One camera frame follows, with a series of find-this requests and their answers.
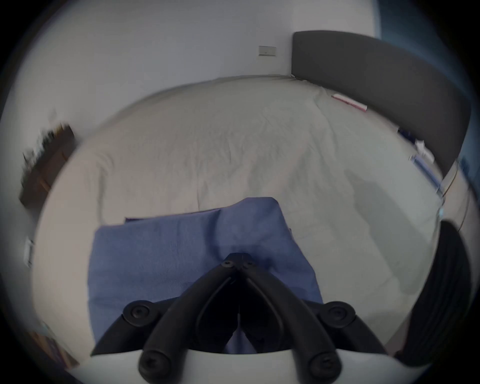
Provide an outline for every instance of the blue towel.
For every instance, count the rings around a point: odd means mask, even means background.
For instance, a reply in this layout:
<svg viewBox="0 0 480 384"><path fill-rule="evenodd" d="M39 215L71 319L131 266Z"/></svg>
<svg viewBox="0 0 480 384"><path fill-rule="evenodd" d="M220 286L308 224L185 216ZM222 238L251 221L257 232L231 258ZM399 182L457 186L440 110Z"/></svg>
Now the blue towel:
<svg viewBox="0 0 480 384"><path fill-rule="evenodd" d="M226 208L100 227L88 268L95 341L131 301L179 296L234 252L250 254L297 297L322 303L315 272L295 243L278 202L247 198ZM251 352L240 344L229 351Z"/></svg>

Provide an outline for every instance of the gray headboard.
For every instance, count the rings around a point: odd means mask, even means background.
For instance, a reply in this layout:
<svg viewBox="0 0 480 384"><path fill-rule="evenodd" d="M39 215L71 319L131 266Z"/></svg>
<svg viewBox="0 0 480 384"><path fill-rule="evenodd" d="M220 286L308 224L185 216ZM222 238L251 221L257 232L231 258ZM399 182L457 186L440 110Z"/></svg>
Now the gray headboard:
<svg viewBox="0 0 480 384"><path fill-rule="evenodd" d="M470 102L413 54L353 33L296 32L292 74L364 103L425 140L443 175L458 157Z"/></svg>

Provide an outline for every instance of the black screw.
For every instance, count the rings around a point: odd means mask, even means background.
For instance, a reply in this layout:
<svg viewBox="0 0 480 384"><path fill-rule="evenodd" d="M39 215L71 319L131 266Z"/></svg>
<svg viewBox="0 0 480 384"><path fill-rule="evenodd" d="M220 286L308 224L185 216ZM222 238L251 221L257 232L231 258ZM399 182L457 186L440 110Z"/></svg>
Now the black screw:
<svg viewBox="0 0 480 384"><path fill-rule="evenodd" d="M348 315L347 310L342 307L330 308L330 310L328 311L328 314L337 321L345 319L346 316Z"/></svg>
<svg viewBox="0 0 480 384"><path fill-rule="evenodd" d="M334 352L320 353L310 361L310 373L318 379L338 377L340 368L340 360Z"/></svg>
<svg viewBox="0 0 480 384"><path fill-rule="evenodd" d="M146 351L140 357L140 374L145 379L164 379L170 375L170 359L161 352Z"/></svg>
<svg viewBox="0 0 480 384"><path fill-rule="evenodd" d="M230 260L225 260L223 263L222 263L222 266L224 266L225 268L231 268L234 266L233 262L231 262Z"/></svg>
<svg viewBox="0 0 480 384"><path fill-rule="evenodd" d="M150 313L149 309L144 305L137 305L132 309L132 312L131 312L132 316L135 319L143 319L144 317L147 317L149 313Z"/></svg>

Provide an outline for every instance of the light switch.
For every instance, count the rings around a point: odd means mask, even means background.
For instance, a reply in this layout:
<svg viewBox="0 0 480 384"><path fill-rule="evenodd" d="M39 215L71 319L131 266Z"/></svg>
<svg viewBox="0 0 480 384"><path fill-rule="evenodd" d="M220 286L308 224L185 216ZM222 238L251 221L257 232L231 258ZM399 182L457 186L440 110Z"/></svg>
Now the light switch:
<svg viewBox="0 0 480 384"><path fill-rule="evenodd" d="M258 56L276 56L276 47L258 46Z"/></svg>

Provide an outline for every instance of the mattress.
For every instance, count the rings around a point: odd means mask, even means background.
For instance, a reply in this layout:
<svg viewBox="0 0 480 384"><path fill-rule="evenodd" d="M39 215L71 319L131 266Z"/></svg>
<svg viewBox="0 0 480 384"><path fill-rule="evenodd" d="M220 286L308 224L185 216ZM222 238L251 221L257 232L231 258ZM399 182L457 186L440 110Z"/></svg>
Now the mattress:
<svg viewBox="0 0 480 384"><path fill-rule="evenodd" d="M32 266L39 318L85 360L99 226L272 196L324 302L351 304L387 342L428 275L442 201L393 123L333 93L288 77L221 79L157 94L105 123L44 205Z"/></svg>

